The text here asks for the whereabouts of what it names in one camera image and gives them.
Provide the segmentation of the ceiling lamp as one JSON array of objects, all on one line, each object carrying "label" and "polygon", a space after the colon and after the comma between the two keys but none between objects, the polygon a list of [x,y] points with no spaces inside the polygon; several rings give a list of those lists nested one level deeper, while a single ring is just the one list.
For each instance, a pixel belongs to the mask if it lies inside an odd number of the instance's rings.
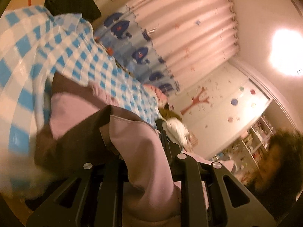
[{"label": "ceiling lamp", "polygon": [[269,62],[279,73],[289,77],[302,76],[302,33],[281,28],[271,40]]}]

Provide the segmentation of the black garment on bed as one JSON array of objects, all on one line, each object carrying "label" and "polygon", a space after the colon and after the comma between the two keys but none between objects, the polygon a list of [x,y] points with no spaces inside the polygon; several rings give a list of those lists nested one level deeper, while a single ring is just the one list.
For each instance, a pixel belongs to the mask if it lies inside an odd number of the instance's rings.
[{"label": "black garment on bed", "polygon": [[102,16],[94,0],[45,0],[44,5],[52,15],[80,13],[89,22]]}]

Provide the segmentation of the red tree wall sticker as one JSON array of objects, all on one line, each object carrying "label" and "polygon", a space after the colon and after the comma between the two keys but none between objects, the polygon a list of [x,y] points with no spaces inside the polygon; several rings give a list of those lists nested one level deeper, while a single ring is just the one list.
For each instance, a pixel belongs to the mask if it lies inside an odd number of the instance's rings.
[{"label": "red tree wall sticker", "polygon": [[193,108],[194,106],[199,105],[199,104],[201,104],[201,103],[210,104],[210,102],[209,102],[209,96],[207,96],[207,97],[205,97],[204,99],[200,100],[200,96],[201,96],[203,93],[205,93],[207,90],[208,90],[207,88],[202,87],[201,90],[200,90],[200,92],[197,94],[197,96],[192,97],[192,103],[191,103],[188,107],[182,109],[182,110],[180,111],[180,113],[181,113],[182,115],[184,115],[184,114],[185,114],[186,112],[188,112],[191,108]]}]

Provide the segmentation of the whale pattern curtain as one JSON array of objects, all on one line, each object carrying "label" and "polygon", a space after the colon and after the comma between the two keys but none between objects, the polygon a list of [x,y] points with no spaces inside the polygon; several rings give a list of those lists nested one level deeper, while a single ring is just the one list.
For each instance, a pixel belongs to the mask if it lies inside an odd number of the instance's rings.
[{"label": "whale pattern curtain", "polygon": [[131,0],[95,40],[142,84],[174,95],[239,50],[232,0]]}]

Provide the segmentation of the shelf with items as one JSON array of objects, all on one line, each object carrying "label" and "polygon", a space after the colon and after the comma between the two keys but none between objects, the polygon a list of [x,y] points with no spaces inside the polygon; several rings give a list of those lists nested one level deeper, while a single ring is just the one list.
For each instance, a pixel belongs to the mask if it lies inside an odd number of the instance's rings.
[{"label": "shelf with items", "polygon": [[259,119],[227,148],[212,157],[212,161],[233,160],[233,175],[246,184],[268,151],[268,141],[275,133],[273,126],[261,115]]}]

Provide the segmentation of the pile of clothes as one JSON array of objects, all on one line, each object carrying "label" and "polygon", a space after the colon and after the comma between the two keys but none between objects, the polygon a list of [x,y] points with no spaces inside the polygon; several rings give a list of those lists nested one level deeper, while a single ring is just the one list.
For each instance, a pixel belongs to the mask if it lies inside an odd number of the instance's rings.
[{"label": "pile of clothes", "polygon": [[144,89],[156,99],[160,117],[163,119],[162,127],[168,138],[179,145],[180,150],[192,152],[197,145],[197,139],[183,124],[182,118],[169,107],[168,97],[157,87],[144,84]]}]

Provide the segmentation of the blue white checkered plastic sheet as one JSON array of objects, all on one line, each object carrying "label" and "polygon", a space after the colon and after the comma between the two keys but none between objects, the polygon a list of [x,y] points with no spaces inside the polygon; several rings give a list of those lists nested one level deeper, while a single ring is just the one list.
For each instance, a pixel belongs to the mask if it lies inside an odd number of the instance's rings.
[{"label": "blue white checkered plastic sheet", "polygon": [[1,16],[1,194],[34,197],[52,175],[34,164],[36,135],[50,117],[53,76],[96,82],[119,106],[149,124],[159,116],[155,98],[94,41],[80,14],[53,16],[43,6]]}]

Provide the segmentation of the pink and brown jacket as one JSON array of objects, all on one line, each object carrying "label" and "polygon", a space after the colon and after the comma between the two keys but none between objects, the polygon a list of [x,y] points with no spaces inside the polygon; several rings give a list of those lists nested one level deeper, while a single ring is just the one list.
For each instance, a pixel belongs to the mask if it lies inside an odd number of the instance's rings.
[{"label": "pink and brown jacket", "polygon": [[54,74],[50,121],[37,135],[34,162],[64,182],[85,163],[123,162],[122,226],[181,226],[181,183],[173,181],[160,134],[101,89]]}]

